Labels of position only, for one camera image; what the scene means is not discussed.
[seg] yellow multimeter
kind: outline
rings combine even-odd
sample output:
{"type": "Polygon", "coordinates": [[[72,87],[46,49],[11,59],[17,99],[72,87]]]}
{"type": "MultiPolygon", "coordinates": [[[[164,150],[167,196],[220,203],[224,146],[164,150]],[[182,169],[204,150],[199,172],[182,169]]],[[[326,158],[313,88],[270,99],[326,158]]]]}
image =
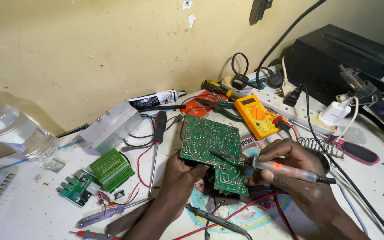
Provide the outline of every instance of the yellow multimeter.
{"type": "Polygon", "coordinates": [[[279,131],[269,114],[255,95],[237,99],[233,104],[257,140],[279,131]]]}

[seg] red screwdriver handle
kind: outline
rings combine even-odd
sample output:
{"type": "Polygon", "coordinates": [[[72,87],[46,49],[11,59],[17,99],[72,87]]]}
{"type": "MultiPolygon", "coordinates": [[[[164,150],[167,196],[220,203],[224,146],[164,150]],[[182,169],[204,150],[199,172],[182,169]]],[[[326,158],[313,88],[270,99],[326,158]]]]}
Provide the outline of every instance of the red screwdriver handle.
{"type": "Polygon", "coordinates": [[[159,111],[157,116],[155,117],[154,138],[152,139],[154,144],[163,143],[166,126],[167,126],[167,113],[165,111],[159,111]]]}

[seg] circuit component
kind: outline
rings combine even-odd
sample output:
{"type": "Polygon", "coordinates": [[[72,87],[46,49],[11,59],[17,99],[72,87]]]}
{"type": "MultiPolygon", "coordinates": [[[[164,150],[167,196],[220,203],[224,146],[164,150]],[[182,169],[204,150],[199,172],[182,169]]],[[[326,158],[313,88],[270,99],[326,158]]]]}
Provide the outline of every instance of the circuit component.
{"type": "Polygon", "coordinates": [[[67,177],[66,181],[68,183],[62,182],[60,185],[63,188],[59,187],[57,188],[57,191],[64,198],[77,206],[82,207],[92,195],[92,193],[86,189],[90,185],[96,186],[99,181],[91,173],[88,173],[83,169],[78,170],[73,176],[73,178],[67,177]]]}
{"type": "Polygon", "coordinates": [[[102,187],[109,193],[113,193],[117,187],[134,175],[130,164],[115,148],[95,160],[90,164],[90,168],[102,187]]]}
{"type": "Polygon", "coordinates": [[[248,196],[244,184],[244,161],[211,153],[218,151],[242,157],[238,128],[187,114],[182,135],[180,157],[214,166],[215,189],[248,196]]]}

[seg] white power strip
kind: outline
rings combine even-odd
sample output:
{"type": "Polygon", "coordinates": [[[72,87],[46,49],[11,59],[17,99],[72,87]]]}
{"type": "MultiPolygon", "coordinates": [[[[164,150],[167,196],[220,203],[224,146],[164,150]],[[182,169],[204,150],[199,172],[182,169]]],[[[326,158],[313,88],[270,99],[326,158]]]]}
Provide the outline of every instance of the white power strip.
{"type": "MultiPolygon", "coordinates": [[[[248,74],[249,79],[253,79],[256,73],[248,74]]],[[[308,127],[308,117],[306,111],[306,94],[301,93],[300,98],[297,101],[296,106],[290,107],[282,103],[284,100],[282,97],[276,94],[276,89],[265,87],[264,90],[257,90],[253,88],[253,94],[259,98],[260,102],[269,109],[272,109],[278,115],[281,115],[287,119],[293,120],[303,126],[308,127]]],[[[337,127],[326,127],[318,120],[318,114],[315,111],[309,110],[309,116],[311,117],[312,128],[315,132],[323,135],[334,134],[337,131],[337,127]]]]}

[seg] tube of glue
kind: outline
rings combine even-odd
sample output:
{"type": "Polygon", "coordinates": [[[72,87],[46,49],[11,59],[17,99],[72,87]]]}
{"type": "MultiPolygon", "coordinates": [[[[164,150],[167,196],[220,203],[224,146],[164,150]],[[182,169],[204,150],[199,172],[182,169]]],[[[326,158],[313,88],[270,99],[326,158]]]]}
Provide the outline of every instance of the tube of glue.
{"type": "Polygon", "coordinates": [[[178,92],[174,89],[170,89],[159,93],[128,99],[127,101],[133,108],[141,110],[144,108],[151,108],[158,105],[164,105],[167,103],[175,102],[179,97],[184,95],[186,95],[185,91],[178,92]]]}

